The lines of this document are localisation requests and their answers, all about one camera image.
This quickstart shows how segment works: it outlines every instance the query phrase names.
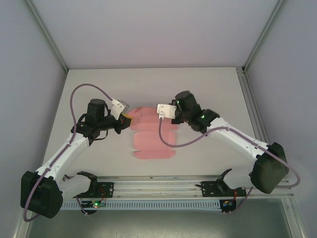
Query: glass panel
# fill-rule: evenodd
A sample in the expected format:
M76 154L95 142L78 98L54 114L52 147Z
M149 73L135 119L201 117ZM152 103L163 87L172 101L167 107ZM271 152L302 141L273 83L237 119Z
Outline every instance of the glass panel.
M28 238L288 238L279 199L250 199L232 215L208 211L60 211L33 221Z

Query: gray wall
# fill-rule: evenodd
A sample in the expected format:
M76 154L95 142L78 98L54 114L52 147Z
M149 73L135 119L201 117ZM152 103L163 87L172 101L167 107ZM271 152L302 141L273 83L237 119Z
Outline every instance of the gray wall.
M20 179L42 159L64 73L22 0L0 2L0 237L12 235Z
M317 236L317 1L289 0L249 77L271 142L302 177L293 189L310 237Z

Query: white wall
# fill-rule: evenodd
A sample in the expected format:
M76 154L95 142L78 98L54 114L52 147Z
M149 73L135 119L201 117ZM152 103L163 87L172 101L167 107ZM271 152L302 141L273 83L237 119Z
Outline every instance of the white wall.
M293 191L309 237L317 237L316 12L316 0L289 0L249 73L270 141L302 177Z
M277 0L34 0L70 69L242 66Z
M12 235L21 177L42 159L64 73L21 0L0 2L0 237Z

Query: cable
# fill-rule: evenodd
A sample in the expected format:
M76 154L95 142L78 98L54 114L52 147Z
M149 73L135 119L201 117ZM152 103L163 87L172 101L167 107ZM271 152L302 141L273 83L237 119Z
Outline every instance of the cable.
M59 154L55 157L55 159L53 159L53 161L49 164L49 168L51 168L54 163L61 157L61 155L67 150L67 148L70 146L70 144L73 142L75 135L76 135L76 130L77 130L77 123L76 123L76 117L75 117L75 113L74 113L74 108L73 108L73 97L75 92L77 91L77 89L79 89L80 87L83 86L91 86L94 87L96 89L98 89L99 91L101 91L110 101L112 101L112 98L104 91L102 90L100 87L94 85L94 84L90 84L90 83L84 83L84 84L80 84L78 85L76 88L74 88L74 90L72 91L71 95L70 95L70 99L69 99L69 105L70 105L70 112L71 112L71 116L73 118L73 123L74 123L74 133L71 137L71 139L69 140L69 143L67 145L65 145L65 147L59 152ZM39 186L40 182L42 181L42 179L44 178L44 176L48 173L48 171L50 170L49 168L45 169L44 172L42 173L42 175L39 177L39 179L36 181L35 185L33 186L28 199L26 200L25 203L25 207L24 207L24 211L23 211L23 219L25 222L30 222L32 220L34 220L35 218L39 217L40 214L36 214L34 217L28 219L27 218L27 211L31 202L31 199L33 197L33 194L36 190L36 188Z
M99 188L99 191L103 192L103 197L102 197L102 199L99 201L99 202L102 202L103 199L105 198L106 192L105 192L102 188Z
M232 202L234 202L234 201L236 200L237 195L238 195L237 191L236 191L236 190L234 190L234 197L233 197L233 199L232 199Z
M250 188L249 192L247 193L247 195L243 198L243 200L239 203L239 205L236 207L236 209L233 210L233 212L237 211L239 208L241 208L241 206L246 202L247 198L250 196L251 192L252 192L253 187Z
M95 141L96 141L96 140L104 140L104 139L106 139L106 138L107 138L107 136L108 136L108 130L106 131L106 136L105 136L105 137L103 137L103 138L98 138L98 139L95 139Z
M288 163L286 163L285 161L283 161L282 159L280 159L279 157L277 157L276 155L274 155L273 153L269 152L268 150L264 149L263 147L261 147L260 145L258 145L257 143L255 143L254 141L250 140L249 138L245 137L243 134L241 134L240 132L236 131L235 129L232 129L230 127L227 127L227 126L220 126L220 127L215 127L213 129L210 129L209 131L205 132L204 134L202 134L201 136L197 137L196 139L190 141L190 142L187 142L185 144L181 144L181 145L171 145L169 143L167 143L166 141L164 141L163 137L162 137L162 131L161 131L161 128L162 128L162 118L159 119L159 126L158 126L158 135L159 135L159 138L160 140L163 142L163 144L169 146L169 147L172 147L172 148L180 148L180 147L184 147L184 146L188 146L188 145L191 145L191 144L194 144L195 142L199 141L200 139L204 138L205 136L207 136L208 134L214 132L214 131L217 131L217 130L227 130L227 131L232 131L233 133L235 133L236 135L238 135L239 137L241 137L242 139L244 139L245 141L249 142L250 144L252 144L253 146L259 148L260 150L262 150L264 153L267 153L268 155L272 156L274 159L276 159L278 162L280 162L282 165L284 165L285 167L287 167L290 171L292 171L296 178L297 178L297 181L294 183L294 184L291 184L291 185L278 185L276 187L278 188L293 188L293 187L296 187L297 185L300 184L301 182L301 177L300 175L297 173L297 171L292 167L290 166Z

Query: black joint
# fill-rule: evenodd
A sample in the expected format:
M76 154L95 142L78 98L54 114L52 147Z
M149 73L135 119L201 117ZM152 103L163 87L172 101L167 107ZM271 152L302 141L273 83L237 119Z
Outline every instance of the black joint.
M171 104L177 106L172 124L181 124L185 121L194 131L201 133L206 133L211 122L219 117L219 114L212 110L202 110L194 95L189 91L177 94Z
M97 187L98 187L97 176L93 175L93 174L91 174L89 172L85 172L85 171L78 172L77 174L85 176L85 177L87 177L87 178L89 178L91 180L90 186L89 186L89 189L88 189L87 193L90 194L90 195L95 194L96 191L97 191Z
M283 147L278 143L268 145L268 151L286 161ZM289 169L267 153L257 155L257 160L251 173L252 184L261 192L271 193L288 174Z
M30 171L22 176L20 200L22 208L25 208L30 192L39 178L37 172ZM62 204L63 198L56 181L53 180L53 177L43 178L31 198L28 210L52 218L59 212Z
M106 102L101 99L92 99L87 107L85 123L97 126L98 122L105 116Z
M217 178L217 188L222 194L226 194L228 191L230 191L230 188L226 183L223 181L224 177L229 173L232 169L225 170L218 178Z

